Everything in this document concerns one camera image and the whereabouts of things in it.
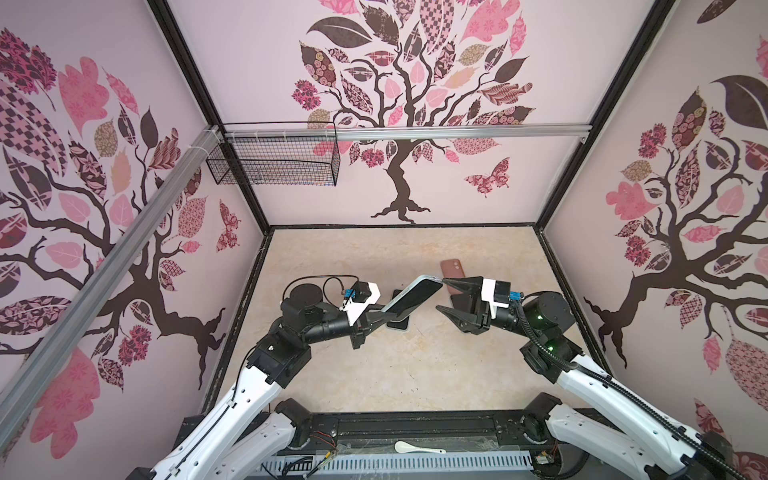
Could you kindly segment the pink phone case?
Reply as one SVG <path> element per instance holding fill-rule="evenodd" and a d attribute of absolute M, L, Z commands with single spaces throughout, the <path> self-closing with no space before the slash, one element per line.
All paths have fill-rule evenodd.
<path fill-rule="evenodd" d="M 442 276 L 449 279 L 464 279 L 465 272 L 461 261 L 456 258 L 442 260 L 440 262 Z"/>

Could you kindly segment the black phone sideways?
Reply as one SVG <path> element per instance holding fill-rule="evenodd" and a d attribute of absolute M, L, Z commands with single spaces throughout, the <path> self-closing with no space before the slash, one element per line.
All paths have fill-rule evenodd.
<path fill-rule="evenodd" d="M 429 300 L 442 287 L 441 279 L 430 275 L 421 275 L 402 290 L 398 300 L 408 296 L 410 302 L 409 317 L 413 311 Z M 388 309 L 389 306 L 386 304 L 381 310 L 388 312 Z"/>

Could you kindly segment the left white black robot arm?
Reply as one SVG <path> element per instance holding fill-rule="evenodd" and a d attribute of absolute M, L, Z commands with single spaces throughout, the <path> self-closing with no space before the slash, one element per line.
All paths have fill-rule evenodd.
<path fill-rule="evenodd" d="M 272 413 L 266 409 L 309 362 L 312 345 L 348 337 L 358 348 L 383 324 L 410 315 L 406 292 L 386 304 L 379 298 L 372 282 L 355 282 L 338 306 L 316 284 L 294 287 L 225 396 L 165 458 L 153 467 L 135 468 L 130 478 L 244 479 L 252 474 L 309 422 L 309 411 L 293 400 L 280 402 Z"/>

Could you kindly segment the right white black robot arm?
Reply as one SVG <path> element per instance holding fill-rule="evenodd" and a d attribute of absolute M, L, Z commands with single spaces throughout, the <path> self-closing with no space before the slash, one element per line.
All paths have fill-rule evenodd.
<path fill-rule="evenodd" d="M 675 420 L 601 368 L 564 331 L 575 317 L 563 295 L 514 292 L 484 277 L 445 278 L 458 291 L 454 307 L 440 307 L 460 331 L 479 335 L 496 327 L 515 333 L 525 363 L 536 374 L 588 403 L 593 420 L 543 393 L 522 419 L 528 436 L 570 444 L 631 479 L 739 479 L 733 448 L 716 432 L 700 433 Z"/>

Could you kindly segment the white plastic spoon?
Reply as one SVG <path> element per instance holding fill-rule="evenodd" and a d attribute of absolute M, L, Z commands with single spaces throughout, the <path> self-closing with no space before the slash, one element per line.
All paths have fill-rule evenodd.
<path fill-rule="evenodd" d="M 447 453 L 447 451 L 442 448 L 416 446 L 402 440 L 396 441 L 394 444 L 394 448 L 395 448 L 395 451 L 399 454 L 429 453 L 429 454 L 445 455 Z"/>

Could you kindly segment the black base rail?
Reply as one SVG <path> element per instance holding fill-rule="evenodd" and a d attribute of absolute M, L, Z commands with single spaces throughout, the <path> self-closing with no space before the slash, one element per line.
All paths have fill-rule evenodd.
<path fill-rule="evenodd" d="M 551 449 L 557 441 L 525 427 L 522 410 L 311 413 L 285 450 L 320 451 L 332 446 L 367 449 L 397 440 L 425 440 L 447 449 Z"/>

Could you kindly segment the grey aluminium rail back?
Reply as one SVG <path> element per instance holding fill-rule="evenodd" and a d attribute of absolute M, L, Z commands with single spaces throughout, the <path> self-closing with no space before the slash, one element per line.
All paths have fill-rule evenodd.
<path fill-rule="evenodd" d="M 225 134 L 227 139 L 253 138 L 318 138 L 338 141 L 368 140 L 437 140 L 459 138 L 530 138 L 530 137 L 577 137 L 589 136 L 592 126 L 588 124 L 519 124 L 519 125 L 469 125 L 438 127 L 386 127 L 386 128 L 272 128 L 240 129 Z"/>

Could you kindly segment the grey aluminium rail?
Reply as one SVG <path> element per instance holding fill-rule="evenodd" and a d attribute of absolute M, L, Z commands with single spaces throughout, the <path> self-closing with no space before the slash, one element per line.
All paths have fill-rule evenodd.
<path fill-rule="evenodd" d="M 54 377 L 63 368 L 86 330 L 99 316 L 142 248 L 159 227 L 182 190 L 209 152 L 221 140 L 220 127 L 206 126 L 181 158 L 181 164 L 142 208 L 136 219 L 105 256 L 71 301 L 58 322 L 22 364 L 1 392 L 1 446 L 5 448 L 21 429 Z"/>
<path fill-rule="evenodd" d="M 240 129 L 225 134 L 227 139 L 253 138 L 318 138 L 338 141 L 368 140 L 437 140 L 459 138 L 530 138 L 530 137 L 577 137 L 589 136 L 592 126 L 588 124 L 519 124 L 519 125 L 469 125 L 438 127 L 386 127 L 386 128 L 272 128 Z"/>

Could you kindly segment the grey aluminium rail left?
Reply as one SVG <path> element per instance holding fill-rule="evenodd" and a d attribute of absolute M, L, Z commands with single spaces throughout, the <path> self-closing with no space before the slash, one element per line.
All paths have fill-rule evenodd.
<path fill-rule="evenodd" d="M 1 446 L 5 448 L 21 429 L 54 377 L 63 368 L 86 330 L 99 316 L 142 248 L 159 227 L 182 190 L 209 152 L 221 140 L 220 127 L 206 126 L 181 158 L 181 164 L 142 208 L 136 219 L 105 256 L 71 301 L 58 322 L 22 364 L 1 392 Z"/>

